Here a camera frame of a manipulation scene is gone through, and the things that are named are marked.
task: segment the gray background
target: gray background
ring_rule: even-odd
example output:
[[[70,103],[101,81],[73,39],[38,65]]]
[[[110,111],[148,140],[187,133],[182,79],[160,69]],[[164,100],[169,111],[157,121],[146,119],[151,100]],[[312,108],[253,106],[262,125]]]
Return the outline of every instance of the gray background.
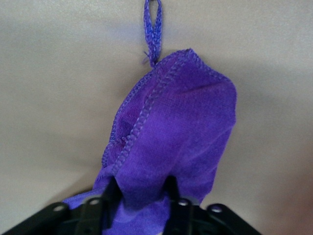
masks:
[[[115,112],[150,70],[143,2],[0,2],[0,232],[92,185]],[[313,1],[163,7],[162,57],[191,47],[238,91],[203,205],[224,203],[263,234],[311,235]]]

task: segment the purple cloth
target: purple cloth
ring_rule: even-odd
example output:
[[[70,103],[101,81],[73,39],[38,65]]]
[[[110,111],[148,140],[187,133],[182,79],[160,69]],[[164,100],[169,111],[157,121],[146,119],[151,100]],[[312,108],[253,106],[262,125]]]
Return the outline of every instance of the purple cloth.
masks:
[[[169,216],[162,191],[174,175],[182,196],[202,201],[235,124],[233,83],[191,49],[160,62],[116,113],[93,191],[65,200],[71,208],[100,194],[114,176],[123,193],[106,235],[156,235]]]

